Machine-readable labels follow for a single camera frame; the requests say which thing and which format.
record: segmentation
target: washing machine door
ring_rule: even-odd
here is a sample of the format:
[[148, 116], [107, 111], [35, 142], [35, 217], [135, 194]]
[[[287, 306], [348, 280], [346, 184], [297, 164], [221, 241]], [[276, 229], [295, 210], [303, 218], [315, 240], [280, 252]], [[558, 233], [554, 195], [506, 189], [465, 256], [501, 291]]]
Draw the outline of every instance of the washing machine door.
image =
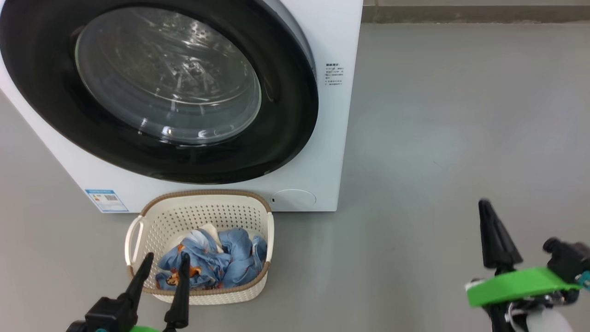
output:
[[186, 183], [256, 178], [303, 149], [318, 96], [301, 36], [257, 0], [6, 0], [0, 14], [8, 73], [54, 129]]

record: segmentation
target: green bracket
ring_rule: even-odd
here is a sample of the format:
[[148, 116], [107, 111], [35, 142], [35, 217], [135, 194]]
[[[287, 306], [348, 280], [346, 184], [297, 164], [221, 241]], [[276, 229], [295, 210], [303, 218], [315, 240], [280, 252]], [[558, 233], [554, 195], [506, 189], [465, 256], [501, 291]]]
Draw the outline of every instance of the green bracket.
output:
[[579, 285], [567, 284], [544, 266], [496, 276], [468, 289], [467, 298], [469, 305], [476, 308], [580, 288]]
[[147, 327], [147, 326], [134, 326], [131, 329], [131, 332], [160, 332], [155, 328]]

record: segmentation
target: blue cloth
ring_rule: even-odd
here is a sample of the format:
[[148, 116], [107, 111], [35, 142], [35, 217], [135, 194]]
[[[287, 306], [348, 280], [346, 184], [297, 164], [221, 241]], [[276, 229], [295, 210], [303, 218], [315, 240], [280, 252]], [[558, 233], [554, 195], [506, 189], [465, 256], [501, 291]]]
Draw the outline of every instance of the blue cloth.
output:
[[180, 245], [165, 254], [158, 267], [165, 270], [156, 274], [156, 286], [176, 290], [181, 252], [191, 258], [191, 289], [231, 288], [254, 280], [266, 260], [266, 241], [254, 236], [250, 241], [244, 229], [219, 232], [224, 252], [217, 252], [217, 244], [205, 230], [193, 230]]

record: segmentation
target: black door rim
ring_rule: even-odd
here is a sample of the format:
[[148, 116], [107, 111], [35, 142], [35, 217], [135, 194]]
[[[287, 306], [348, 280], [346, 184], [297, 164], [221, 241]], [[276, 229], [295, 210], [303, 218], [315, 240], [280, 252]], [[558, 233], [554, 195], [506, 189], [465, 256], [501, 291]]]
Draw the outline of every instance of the black door rim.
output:
[[[173, 144], [138, 133], [92, 97], [71, 56], [73, 36], [93, 18], [133, 6], [206, 23], [244, 53], [263, 89], [248, 128], [216, 145]], [[18, 90], [55, 130], [111, 164], [162, 180], [219, 184], [268, 174], [303, 149], [317, 119], [313, 69], [286, 24], [258, 0], [7, 0], [0, 51]]]

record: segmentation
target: wall baseboard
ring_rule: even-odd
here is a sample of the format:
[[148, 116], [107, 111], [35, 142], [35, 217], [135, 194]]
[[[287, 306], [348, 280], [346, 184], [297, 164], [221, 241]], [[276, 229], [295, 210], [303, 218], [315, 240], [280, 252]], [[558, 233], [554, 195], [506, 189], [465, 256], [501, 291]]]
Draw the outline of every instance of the wall baseboard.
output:
[[590, 22], [590, 6], [363, 6], [363, 23]]

